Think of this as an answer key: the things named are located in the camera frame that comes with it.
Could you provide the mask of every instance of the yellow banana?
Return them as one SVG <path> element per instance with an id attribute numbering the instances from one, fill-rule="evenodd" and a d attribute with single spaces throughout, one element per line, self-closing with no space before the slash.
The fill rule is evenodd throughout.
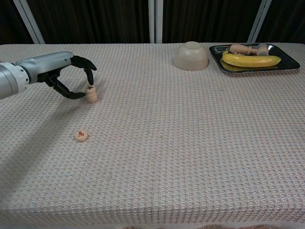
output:
<path id="1" fill-rule="evenodd" d="M 227 64 L 226 62 L 223 61 L 223 59 L 220 60 L 220 63 L 222 64 L 222 66 L 226 69 L 226 70 L 229 70 L 229 71 L 232 71 L 232 72 L 236 72 L 236 71 L 249 71 L 249 70 L 265 70 L 265 69 L 277 69 L 277 66 L 274 65 L 274 66 L 269 66 L 269 67 L 238 67 L 238 66 L 234 66 L 234 65 L 231 65 L 231 64 Z"/>
<path id="2" fill-rule="evenodd" d="M 224 52 L 223 61 L 239 67 L 269 67 L 277 65 L 281 58 L 277 56 L 245 56 Z"/>

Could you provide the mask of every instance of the white tablecloth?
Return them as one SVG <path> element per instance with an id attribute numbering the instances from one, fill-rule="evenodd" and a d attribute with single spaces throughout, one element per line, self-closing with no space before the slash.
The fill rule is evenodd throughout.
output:
<path id="1" fill-rule="evenodd" d="M 0 101 L 0 225 L 305 228 L 305 45 L 299 70 L 172 64 L 180 44 L 2 45 L 0 60 L 71 51 L 96 66 L 98 102 L 44 83 Z M 59 77 L 74 92 L 81 69 Z M 75 133 L 89 138 L 77 142 Z"/>

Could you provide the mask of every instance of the robotic hand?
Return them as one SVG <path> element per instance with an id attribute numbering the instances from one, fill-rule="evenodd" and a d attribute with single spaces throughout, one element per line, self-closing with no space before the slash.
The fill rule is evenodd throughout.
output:
<path id="1" fill-rule="evenodd" d="M 43 56 L 37 56 L 12 63 L 0 63 L 0 99 L 20 93 L 26 89 L 26 85 L 45 82 L 53 87 L 62 96 L 69 99 L 79 99 L 86 94 L 74 93 L 63 85 L 57 77 L 61 70 L 69 65 L 83 68 L 87 74 L 88 82 L 93 85 L 92 70 L 96 70 L 94 64 L 80 56 L 74 56 L 72 52 L 56 52 Z"/>

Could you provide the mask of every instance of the silver tray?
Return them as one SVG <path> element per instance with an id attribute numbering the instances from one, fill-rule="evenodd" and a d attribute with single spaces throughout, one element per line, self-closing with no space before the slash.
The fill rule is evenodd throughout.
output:
<path id="1" fill-rule="evenodd" d="M 257 46 L 259 43 L 242 44 L 245 46 Z M 229 50 L 230 44 L 228 45 L 216 45 L 210 47 L 210 52 L 214 57 L 219 68 L 226 73 L 253 73 L 253 72 L 270 72 L 270 71 L 283 71 L 283 70 L 293 70 L 300 68 L 300 64 L 287 55 L 280 48 L 272 44 L 267 44 L 269 55 L 278 56 L 282 60 L 275 66 L 263 67 L 263 68 L 247 68 L 247 67 L 237 67 L 223 62 L 223 52 Z"/>

